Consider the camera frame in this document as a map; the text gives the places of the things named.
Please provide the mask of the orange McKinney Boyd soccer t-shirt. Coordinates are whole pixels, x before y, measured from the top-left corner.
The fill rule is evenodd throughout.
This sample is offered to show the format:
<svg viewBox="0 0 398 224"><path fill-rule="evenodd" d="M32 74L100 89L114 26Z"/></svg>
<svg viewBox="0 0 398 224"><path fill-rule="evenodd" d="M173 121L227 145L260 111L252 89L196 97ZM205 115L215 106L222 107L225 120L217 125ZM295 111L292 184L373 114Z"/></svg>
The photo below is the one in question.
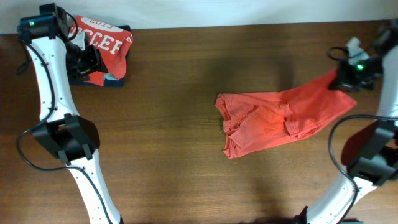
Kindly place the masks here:
<svg viewBox="0 0 398 224"><path fill-rule="evenodd" d="M230 159L304 140L356 106L339 90L330 90L336 70L280 92L221 93L215 106L223 117Z"/></svg>

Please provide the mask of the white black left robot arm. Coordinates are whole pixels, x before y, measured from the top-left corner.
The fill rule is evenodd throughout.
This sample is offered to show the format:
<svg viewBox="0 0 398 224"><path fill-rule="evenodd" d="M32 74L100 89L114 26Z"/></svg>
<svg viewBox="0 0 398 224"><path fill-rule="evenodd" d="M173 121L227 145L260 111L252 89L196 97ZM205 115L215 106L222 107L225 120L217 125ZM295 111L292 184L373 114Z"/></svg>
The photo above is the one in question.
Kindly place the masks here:
<svg viewBox="0 0 398 224"><path fill-rule="evenodd" d="M16 149L26 158L21 140L28 133L73 176L90 223L123 224L104 180L95 124L80 116L70 90L71 81L86 80L93 72L105 72L100 51L84 32L69 34L71 15L55 3L39 7L39 15L25 17L17 27L19 41L34 64L40 96L40 121L16 139Z"/></svg>

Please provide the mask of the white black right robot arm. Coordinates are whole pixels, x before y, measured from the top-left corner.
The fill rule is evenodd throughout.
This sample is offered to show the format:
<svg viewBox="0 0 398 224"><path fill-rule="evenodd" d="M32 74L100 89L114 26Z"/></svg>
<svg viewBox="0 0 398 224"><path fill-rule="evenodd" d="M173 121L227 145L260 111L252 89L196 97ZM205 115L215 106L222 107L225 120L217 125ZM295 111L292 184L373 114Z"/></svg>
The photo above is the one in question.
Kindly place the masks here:
<svg viewBox="0 0 398 224"><path fill-rule="evenodd" d="M397 141L397 19L391 19L379 30L369 48L374 50L370 56L366 49L343 48L345 57L336 59L337 76L329 88L372 90L374 82L382 78L377 114L347 116L332 127L328 153L339 176L318 201L295 216L294 223L356 223L355 219L346 218L354 205L387 181L397 180L397 147L387 145ZM339 125L352 119L370 119L372 123L347 140L341 160L337 161L332 148L334 133Z"/></svg>

